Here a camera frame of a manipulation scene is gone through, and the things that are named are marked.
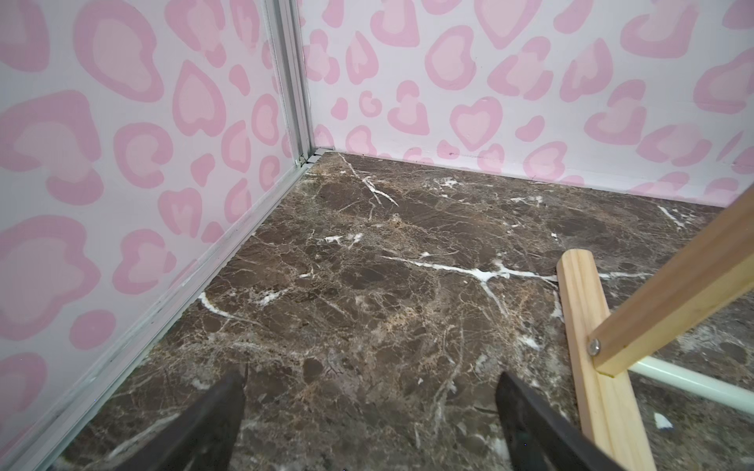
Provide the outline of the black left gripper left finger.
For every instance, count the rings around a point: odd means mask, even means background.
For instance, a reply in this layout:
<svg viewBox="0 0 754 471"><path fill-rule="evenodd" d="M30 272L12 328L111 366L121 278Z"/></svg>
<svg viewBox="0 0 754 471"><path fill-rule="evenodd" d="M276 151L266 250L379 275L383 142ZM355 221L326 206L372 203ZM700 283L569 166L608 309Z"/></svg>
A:
<svg viewBox="0 0 754 471"><path fill-rule="evenodd" d="M245 377L231 371L120 470L227 470L245 412Z"/></svg>

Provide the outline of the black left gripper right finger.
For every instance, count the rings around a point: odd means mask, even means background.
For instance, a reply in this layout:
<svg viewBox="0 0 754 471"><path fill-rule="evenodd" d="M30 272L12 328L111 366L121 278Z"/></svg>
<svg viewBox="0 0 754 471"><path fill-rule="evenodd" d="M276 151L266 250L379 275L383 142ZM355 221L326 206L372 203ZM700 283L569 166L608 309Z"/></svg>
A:
<svg viewBox="0 0 754 471"><path fill-rule="evenodd" d="M513 469L622 468L515 374L501 374L495 400Z"/></svg>

